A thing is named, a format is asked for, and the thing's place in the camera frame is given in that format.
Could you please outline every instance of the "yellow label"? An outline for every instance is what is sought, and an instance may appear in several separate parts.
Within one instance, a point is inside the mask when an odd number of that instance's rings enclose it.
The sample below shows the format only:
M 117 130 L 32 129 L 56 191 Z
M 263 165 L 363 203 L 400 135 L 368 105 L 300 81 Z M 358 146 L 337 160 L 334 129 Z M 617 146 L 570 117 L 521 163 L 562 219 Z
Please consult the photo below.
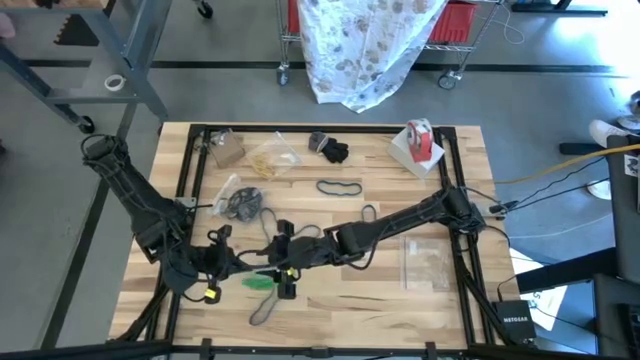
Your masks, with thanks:
M 216 298 L 216 292 L 215 292 L 215 290 L 207 289 L 204 292 L 204 296 L 208 297 L 209 299 L 215 299 Z

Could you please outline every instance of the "black rubber band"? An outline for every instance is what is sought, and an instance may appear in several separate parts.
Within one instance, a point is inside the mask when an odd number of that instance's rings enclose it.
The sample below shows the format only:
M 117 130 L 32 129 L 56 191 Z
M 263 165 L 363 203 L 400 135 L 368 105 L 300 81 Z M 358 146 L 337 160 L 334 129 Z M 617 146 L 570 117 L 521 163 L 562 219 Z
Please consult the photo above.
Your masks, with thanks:
M 342 186 L 342 187 L 352 187 L 355 186 L 358 188 L 358 192 L 356 193 L 335 193 L 335 192 L 330 192 L 330 191 L 326 191 L 326 190 L 322 190 L 322 188 L 320 188 L 320 185 L 338 185 L 338 186 Z M 325 194 L 325 195 L 333 195 L 333 196 L 358 196 L 360 194 L 362 194 L 362 185 L 360 185 L 359 183 L 342 183 L 339 181 L 327 181 L 327 180 L 319 180 L 316 183 L 316 189 L 318 189 L 318 191 L 320 191 L 321 193 Z

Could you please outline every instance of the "wooden tabletop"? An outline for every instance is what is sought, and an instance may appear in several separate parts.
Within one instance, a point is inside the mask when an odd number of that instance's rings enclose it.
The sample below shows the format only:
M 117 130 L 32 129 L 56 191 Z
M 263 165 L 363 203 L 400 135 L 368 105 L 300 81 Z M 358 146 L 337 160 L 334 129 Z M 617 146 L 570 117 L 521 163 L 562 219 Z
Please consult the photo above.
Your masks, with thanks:
M 189 126 L 190 123 L 164 125 L 150 181 L 165 197 L 175 194 Z M 494 194 L 480 127 L 456 129 L 467 185 Z M 250 151 L 272 134 L 237 135 Z M 297 228 L 307 224 L 326 228 L 360 220 L 360 211 L 367 204 L 373 205 L 379 216 L 385 216 L 441 188 L 437 169 L 426 180 L 419 180 L 387 155 L 386 148 L 393 135 L 331 134 L 339 142 L 349 144 L 350 156 L 342 165 L 331 164 L 308 151 L 309 134 L 285 132 L 283 136 L 302 158 L 302 165 L 267 181 L 252 170 L 246 158 L 226 169 L 218 169 L 210 158 L 205 167 L 200 204 L 210 203 L 235 173 L 241 176 L 243 185 L 264 190 L 264 205 L 272 208 L 278 218 L 288 219 Z M 196 154 L 192 164 L 196 163 Z M 451 167 L 450 158 L 447 164 Z M 193 182 L 194 171 L 188 184 Z M 353 198 L 324 195 L 315 188 L 320 179 L 359 182 L 364 191 Z M 477 198 L 473 200 L 486 204 Z M 229 246 L 236 253 L 265 246 L 267 240 L 259 221 L 245 225 L 237 220 L 212 217 L 201 210 L 196 216 L 192 243 L 207 245 L 206 233 L 225 223 L 233 226 Z M 488 223 L 502 228 L 498 221 Z M 274 226 L 268 224 L 269 230 Z M 497 285 L 514 275 L 507 242 L 499 233 L 485 230 L 477 246 L 488 296 L 495 300 Z M 157 273 L 158 265 L 148 264 L 134 243 L 110 337 L 120 335 L 138 316 L 152 296 Z M 222 301 L 217 305 L 183 299 L 175 343 L 199 345 L 202 338 L 211 338 L 217 346 L 424 348 L 425 342 L 433 341 L 439 349 L 466 348 L 448 230 L 439 224 L 423 225 L 381 242 L 366 271 L 333 266 L 303 271 L 297 283 L 297 298 L 281 300 L 261 326 L 249 325 L 248 319 L 268 291 L 245 287 L 242 280 L 248 276 L 235 275 L 222 282 Z M 197 285 L 187 293 L 198 298 L 203 291 Z M 501 287 L 501 291 L 505 298 L 518 298 L 515 280 Z M 481 341 L 479 310 L 473 297 L 469 297 L 476 338 Z M 160 337 L 166 313 L 165 303 L 159 321 Z
M 104 8 L 109 0 L 60 0 L 55 7 L 63 8 Z M 0 8 L 37 8 L 34 0 L 0 0 Z

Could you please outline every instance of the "white box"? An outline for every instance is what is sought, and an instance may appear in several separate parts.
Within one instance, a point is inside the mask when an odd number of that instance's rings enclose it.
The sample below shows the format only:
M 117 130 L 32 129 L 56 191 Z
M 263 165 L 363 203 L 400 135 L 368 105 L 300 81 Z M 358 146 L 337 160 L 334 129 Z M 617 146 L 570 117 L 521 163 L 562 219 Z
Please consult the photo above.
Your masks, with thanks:
M 413 175 L 420 179 L 424 179 L 427 177 L 429 170 L 431 170 L 438 160 L 440 160 L 442 155 L 444 155 L 444 149 L 434 143 L 433 148 L 431 149 L 431 160 L 415 163 L 413 162 L 413 157 L 409 150 L 409 142 L 407 140 L 408 131 L 409 130 L 405 128 L 400 132 L 400 134 L 393 138 L 393 141 L 391 141 L 391 144 L 389 144 L 389 147 L 387 148 L 387 153 L 407 168 L 407 170 L 411 171 Z

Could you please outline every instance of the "caster wheel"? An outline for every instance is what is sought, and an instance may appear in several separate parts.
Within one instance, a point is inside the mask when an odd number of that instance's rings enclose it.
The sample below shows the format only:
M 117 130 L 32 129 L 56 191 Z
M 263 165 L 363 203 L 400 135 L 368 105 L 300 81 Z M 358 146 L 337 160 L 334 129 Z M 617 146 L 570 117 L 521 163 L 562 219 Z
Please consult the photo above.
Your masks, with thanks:
M 278 85 L 285 86 L 289 82 L 289 70 L 278 69 Z
M 82 132 L 83 134 L 93 134 L 93 132 L 96 131 L 96 125 L 93 123 L 93 120 L 91 120 L 91 118 L 88 116 L 83 116 L 82 118 L 88 124 L 79 125 L 78 128 L 80 129 L 80 132 Z
M 440 78 L 438 78 L 438 86 L 441 89 L 445 89 L 445 90 L 451 90 L 454 87 L 456 87 L 456 79 L 451 77 L 451 76 L 447 76 L 447 74 L 444 74 L 442 76 L 440 76 Z
M 205 19 L 211 19 L 213 17 L 213 8 L 206 1 L 201 1 L 198 5 L 198 13 Z

